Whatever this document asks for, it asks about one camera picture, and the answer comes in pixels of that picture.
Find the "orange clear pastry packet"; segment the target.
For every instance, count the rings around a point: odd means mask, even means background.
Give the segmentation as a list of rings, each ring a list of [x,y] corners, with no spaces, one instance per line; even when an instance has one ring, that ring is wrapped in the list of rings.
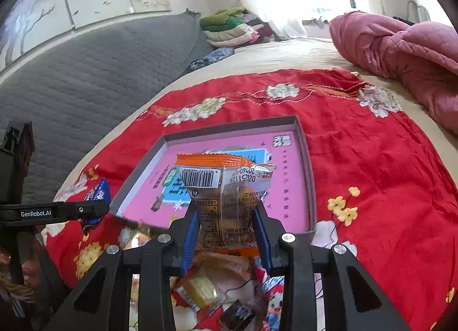
[[[225,153],[179,154],[175,164],[199,215],[200,249],[255,256],[251,214],[268,191],[276,165]]]

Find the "beige bread packet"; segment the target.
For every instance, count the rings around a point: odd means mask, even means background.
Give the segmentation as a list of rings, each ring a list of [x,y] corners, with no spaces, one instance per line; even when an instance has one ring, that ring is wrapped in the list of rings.
[[[193,265],[202,270],[226,298],[248,298],[258,290],[258,280],[248,257],[198,252]]]

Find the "shallow pink cardboard box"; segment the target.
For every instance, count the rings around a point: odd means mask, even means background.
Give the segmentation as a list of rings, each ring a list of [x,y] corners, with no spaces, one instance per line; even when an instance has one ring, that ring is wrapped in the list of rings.
[[[261,195],[268,216],[288,233],[314,231],[316,198],[311,158],[296,116],[258,119],[164,135],[146,153],[110,204],[113,215],[167,229],[191,202],[177,165],[179,154],[222,153],[274,166],[273,174],[251,170],[188,173],[193,183],[216,191],[229,181],[246,190],[253,181],[267,181]]]

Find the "red cow candy packet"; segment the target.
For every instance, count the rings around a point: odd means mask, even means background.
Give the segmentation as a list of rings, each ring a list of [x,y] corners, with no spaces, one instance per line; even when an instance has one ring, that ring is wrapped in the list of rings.
[[[253,258],[252,262],[254,274],[259,282],[259,290],[266,300],[261,330],[279,330],[283,309],[284,276],[269,276],[262,267],[259,257]]]

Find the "dark blue patterned cloth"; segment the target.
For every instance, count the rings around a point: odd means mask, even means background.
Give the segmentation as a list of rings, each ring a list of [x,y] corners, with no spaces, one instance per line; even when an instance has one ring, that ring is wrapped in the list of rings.
[[[193,71],[200,70],[206,66],[225,60],[233,54],[234,48],[232,47],[217,48],[206,54],[206,56],[202,56],[201,58],[192,61],[185,69],[184,74],[192,73]]]

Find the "dark brown cake packet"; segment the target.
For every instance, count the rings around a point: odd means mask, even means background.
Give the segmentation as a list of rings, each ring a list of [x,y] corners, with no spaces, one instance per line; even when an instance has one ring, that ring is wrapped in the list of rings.
[[[255,319],[255,311],[252,307],[236,300],[219,317],[219,325],[221,330],[243,331],[253,319]]]

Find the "blue oreo cookie packet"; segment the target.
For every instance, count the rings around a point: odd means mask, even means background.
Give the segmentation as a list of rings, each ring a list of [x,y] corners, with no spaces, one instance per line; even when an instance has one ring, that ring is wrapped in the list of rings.
[[[103,178],[93,189],[85,196],[85,202],[95,202],[96,209],[89,217],[82,219],[82,226],[96,226],[102,218],[108,213],[111,203],[111,193],[108,181]]]

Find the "stack of folded clothes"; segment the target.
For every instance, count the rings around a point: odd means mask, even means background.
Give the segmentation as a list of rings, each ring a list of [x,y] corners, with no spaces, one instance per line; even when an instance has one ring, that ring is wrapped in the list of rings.
[[[244,7],[221,10],[201,18],[200,27],[214,48],[239,48],[279,40],[267,22]]]

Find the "white chair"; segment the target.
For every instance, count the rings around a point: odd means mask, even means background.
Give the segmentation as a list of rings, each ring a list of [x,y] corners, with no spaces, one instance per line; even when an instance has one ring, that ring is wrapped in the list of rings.
[[[413,0],[409,0],[407,3],[407,20],[413,23],[419,23],[424,21],[430,21],[430,14],[427,8],[417,4]]]

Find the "yellow cheese snack packet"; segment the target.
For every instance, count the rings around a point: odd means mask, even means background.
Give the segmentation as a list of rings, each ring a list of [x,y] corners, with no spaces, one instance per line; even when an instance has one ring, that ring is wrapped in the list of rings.
[[[225,295],[206,274],[186,277],[174,291],[195,311],[213,311],[225,301]]]

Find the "grey quilted headboard cover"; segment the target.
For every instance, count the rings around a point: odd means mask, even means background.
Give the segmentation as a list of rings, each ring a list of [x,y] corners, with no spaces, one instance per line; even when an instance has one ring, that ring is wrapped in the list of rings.
[[[50,202],[112,129],[212,50],[198,14],[136,19],[86,32],[40,54],[1,84],[1,126],[33,127],[23,201]]]

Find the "red floral blanket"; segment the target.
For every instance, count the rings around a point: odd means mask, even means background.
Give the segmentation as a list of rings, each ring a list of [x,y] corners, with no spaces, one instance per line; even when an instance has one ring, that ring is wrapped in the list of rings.
[[[116,193],[163,135],[293,115],[311,154],[319,245],[349,247],[413,330],[437,330],[457,299],[457,186],[386,91],[344,70],[278,70],[170,89],[62,188]]]

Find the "pink quilted duvet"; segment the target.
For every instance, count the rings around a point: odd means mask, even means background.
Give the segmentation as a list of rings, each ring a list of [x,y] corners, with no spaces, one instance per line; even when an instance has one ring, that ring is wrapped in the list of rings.
[[[374,75],[399,80],[438,124],[457,133],[457,31],[353,11],[330,23],[337,51]]]

